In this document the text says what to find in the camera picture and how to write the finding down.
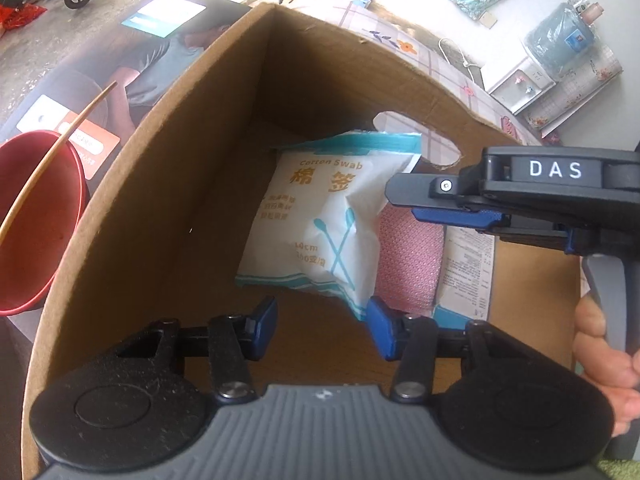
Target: concrete floor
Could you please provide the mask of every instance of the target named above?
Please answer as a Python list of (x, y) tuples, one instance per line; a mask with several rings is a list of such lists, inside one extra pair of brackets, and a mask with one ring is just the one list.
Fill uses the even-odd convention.
[[(91, 0), (82, 9), (40, 0), (47, 12), (0, 38), (0, 124), (59, 60), (109, 23), (131, 0)], [(20, 417), (31, 343), (0, 318), (0, 478), (20, 479)]]
[(0, 123), (38, 81), (73, 49), (130, 5), (131, 0), (90, 0), (68, 9), (64, 0), (39, 0), (48, 10), (0, 38)]

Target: teal packaging stripe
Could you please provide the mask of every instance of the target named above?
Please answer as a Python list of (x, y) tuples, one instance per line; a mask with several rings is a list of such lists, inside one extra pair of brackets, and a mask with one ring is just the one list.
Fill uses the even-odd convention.
[(368, 155), (369, 152), (422, 153), (421, 134), (347, 132), (327, 139), (308, 140), (281, 150), (314, 152), (316, 155)]
[(285, 286), (300, 290), (302, 288), (312, 288), (327, 296), (335, 296), (343, 300), (353, 312), (358, 321), (364, 320), (365, 307), (357, 305), (344, 291), (341, 285), (335, 282), (314, 282), (304, 274), (290, 274), (289, 276), (268, 277), (268, 276), (236, 276), (236, 285), (276, 285)]
[(471, 318), (438, 305), (433, 309), (433, 320), (440, 328), (464, 330)]

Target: cardboard box flap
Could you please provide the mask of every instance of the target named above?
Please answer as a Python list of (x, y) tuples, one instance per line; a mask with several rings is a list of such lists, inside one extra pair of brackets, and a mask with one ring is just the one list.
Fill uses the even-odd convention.
[(329, 23), (277, 7), (262, 68), (258, 113), (308, 137), (374, 129), (396, 111), (455, 143), (462, 164), (485, 146), (516, 144), (435, 79), (388, 50)]

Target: screw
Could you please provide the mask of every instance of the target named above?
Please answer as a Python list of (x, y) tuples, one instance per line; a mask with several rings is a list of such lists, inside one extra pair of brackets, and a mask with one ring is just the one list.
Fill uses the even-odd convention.
[(239, 399), (249, 395), (252, 392), (247, 383), (241, 383), (240, 381), (233, 381), (230, 383), (223, 383), (220, 386), (220, 395), (226, 399)]
[(403, 399), (417, 399), (425, 394), (427, 389), (424, 384), (414, 383), (413, 381), (405, 381), (404, 383), (398, 383), (394, 387), (396, 394)]

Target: black round pad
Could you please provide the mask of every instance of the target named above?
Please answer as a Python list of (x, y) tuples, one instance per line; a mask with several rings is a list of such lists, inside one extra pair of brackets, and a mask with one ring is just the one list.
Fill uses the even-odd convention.
[(96, 428), (124, 428), (136, 423), (151, 407), (149, 394), (132, 384), (98, 386), (80, 396), (76, 415)]
[(493, 360), (444, 394), (440, 422), (461, 449), (500, 468), (550, 472), (593, 461), (613, 413), (594, 386), (561, 367)]
[(134, 470), (185, 448), (204, 427), (206, 398), (151, 359), (111, 358), (42, 392), (30, 426), (49, 460), (95, 472)]

